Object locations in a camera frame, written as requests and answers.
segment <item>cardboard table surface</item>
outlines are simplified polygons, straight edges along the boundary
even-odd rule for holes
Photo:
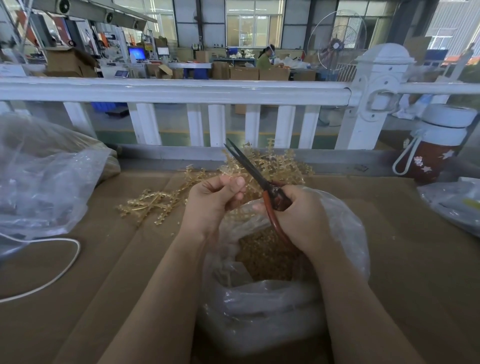
[[[52,286],[0,304],[2,363],[96,363],[142,294],[178,231],[183,206],[140,228],[115,207],[144,189],[175,190],[183,173],[123,172],[99,185],[68,234],[77,262]],[[480,243],[420,200],[400,178],[314,176],[307,185],[344,200],[362,220],[369,284],[428,363],[480,363]],[[31,245],[0,263],[0,297],[56,276],[70,261],[66,242]],[[200,331],[195,363],[328,363],[328,339],[311,338],[249,358],[225,358]]]

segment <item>black hair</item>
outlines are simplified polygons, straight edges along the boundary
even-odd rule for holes
[[[271,49],[273,52],[275,52],[275,46],[273,44],[270,44],[267,48],[264,48],[262,49],[262,51],[260,52],[260,54],[258,55],[258,58],[260,58],[260,56],[262,54],[264,54],[265,52],[267,52],[268,49]]]

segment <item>thermos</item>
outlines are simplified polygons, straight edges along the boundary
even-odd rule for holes
[[[429,104],[405,140],[393,172],[420,183],[433,182],[467,136],[476,115],[475,109]]]

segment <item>clear plastic bag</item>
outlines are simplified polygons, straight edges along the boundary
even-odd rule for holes
[[[0,121],[0,231],[27,240],[69,232],[99,180],[120,172],[115,151],[29,116]]]
[[[370,259],[360,219],[331,194],[312,191],[321,199],[332,236],[368,279]],[[255,203],[251,201],[236,211],[249,218],[240,221],[227,214],[222,221],[219,245],[205,258],[197,315],[199,325],[219,348],[235,356],[304,339],[326,329],[320,286],[316,279],[306,279],[314,272],[304,255],[295,262],[292,281],[253,282],[245,266],[235,261],[240,250],[238,240],[270,226],[268,218],[253,211]]]
[[[437,182],[418,187],[432,210],[480,237],[480,182]]]

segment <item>green floor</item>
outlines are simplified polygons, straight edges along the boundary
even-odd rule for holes
[[[97,131],[97,137],[100,141],[110,144],[137,144],[135,133],[129,131]],[[164,146],[189,146],[190,135],[182,132],[160,132],[162,144]],[[258,137],[258,146],[266,147],[268,139],[274,138],[275,134],[260,134]],[[245,133],[227,133],[235,144],[242,145],[245,143]],[[316,135],[313,138],[312,149],[334,149],[337,135]],[[298,148],[299,134],[293,134],[290,147]],[[210,134],[204,133],[204,144],[210,146]]]

